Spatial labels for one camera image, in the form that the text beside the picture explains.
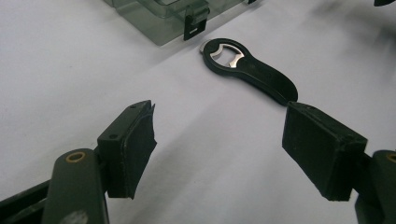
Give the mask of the clear plastic storage box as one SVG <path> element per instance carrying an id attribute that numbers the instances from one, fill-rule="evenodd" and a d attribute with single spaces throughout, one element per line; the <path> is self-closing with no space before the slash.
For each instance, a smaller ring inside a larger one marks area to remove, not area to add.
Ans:
<path id="1" fill-rule="evenodd" d="M 157 46 L 183 36 L 189 40 L 206 23 L 233 7 L 257 0 L 103 0 Z"/>

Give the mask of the black bottle opener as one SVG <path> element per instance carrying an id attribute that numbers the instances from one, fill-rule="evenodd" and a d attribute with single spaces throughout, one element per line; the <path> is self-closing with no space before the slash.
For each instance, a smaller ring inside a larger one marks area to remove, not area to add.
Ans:
<path id="1" fill-rule="evenodd" d="M 221 65 L 214 60 L 224 49 L 235 52 L 235 57 L 228 65 Z M 283 106 L 298 101 L 297 88 L 292 81 L 272 66 L 253 57 L 241 43 L 228 38 L 211 39 L 200 47 L 200 52 L 205 65 L 214 73 L 239 78 Z"/>

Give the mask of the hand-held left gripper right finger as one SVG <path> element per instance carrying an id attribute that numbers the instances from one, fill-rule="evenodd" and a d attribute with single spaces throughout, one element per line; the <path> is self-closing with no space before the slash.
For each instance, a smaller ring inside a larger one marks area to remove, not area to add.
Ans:
<path id="1" fill-rule="evenodd" d="M 368 140 L 312 105 L 290 102 L 282 147 L 325 199 L 358 193 L 359 224 L 396 224 L 396 149 L 369 156 Z"/>

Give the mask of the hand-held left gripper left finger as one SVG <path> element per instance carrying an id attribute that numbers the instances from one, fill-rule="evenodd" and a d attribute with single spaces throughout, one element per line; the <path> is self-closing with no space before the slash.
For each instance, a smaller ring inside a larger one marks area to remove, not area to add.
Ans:
<path id="1" fill-rule="evenodd" d="M 64 153 L 53 166 L 42 224 L 109 224 L 107 198 L 130 198 L 156 147 L 155 105 L 127 106 L 94 149 Z"/>

